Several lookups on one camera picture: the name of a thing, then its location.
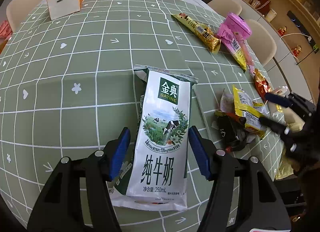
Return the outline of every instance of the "pink container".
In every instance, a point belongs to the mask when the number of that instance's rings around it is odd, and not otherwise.
[[[226,24],[232,32],[241,33],[244,40],[246,40],[252,34],[252,31],[247,23],[234,13],[228,14],[227,18],[224,20],[224,24]]]

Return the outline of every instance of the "chair back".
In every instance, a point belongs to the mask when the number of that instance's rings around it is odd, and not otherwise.
[[[7,18],[12,31],[20,29],[20,23],[42,0],[12,0],[7,6]]]
[[[242,11],[241,5],[234,0],[211,0],[208,6],[225,18],[229,12],[233,12],[239,16]]]
[[[265,66],[276,54],[276,42],[259,22],[248,19],[246,23],[252,30],[252,34],[247,39],[247,42],[260,63]]]

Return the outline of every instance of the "orange tissue box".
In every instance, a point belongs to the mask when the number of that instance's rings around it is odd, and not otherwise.
[[[51,20],[78,12],[83,0],[47,0]]]

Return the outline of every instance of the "green checkered tablecloth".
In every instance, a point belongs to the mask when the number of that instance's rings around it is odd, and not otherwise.
[[[179,0],[84,0],[80,12],[54,21],[46,5],[36,7],[0,55],[0,189],[23,225],[52,169],[63,156],[87,157],[116,139],[123,127],[135,133],[144,84],[134,64],[172,69],[199,78],[190,125],[222,147],[211,127],[223,90],[232,85],[261,102],[252,78],[224,46],[217,55],[170,14],[185,12],[217,31],[223,17]],[[256,68],[267,75],[252,54]],[[284,121],[283,116],[276,118]],[[267,131],[234,156],[257,156],[272,178],[283,144]],[[123,231],[196,231],[212,182],[188,153],[188,210],[146,212],[115,208]],[[229,224],[236,217],[235,179]],[[81,181],[85,203],[85,182]],[[84,221],[90,225],[84,204]]]

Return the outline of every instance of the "green plant illustration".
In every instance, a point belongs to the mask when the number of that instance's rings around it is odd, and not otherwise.
[[[172,109],[179,117],[180,124],[165,135],[163,135],[163,129],[167,127],[168,121],[173,119],[164,121],[159,120],[159,122],[156,122],[153,116],[144,116],[144,118],[142,118],[145,134],[152,142],[158,145],[165,146],[166,144],[181,144],[183,135],[186,133],[188,128],[186,115],[178,108],[172,107]]]

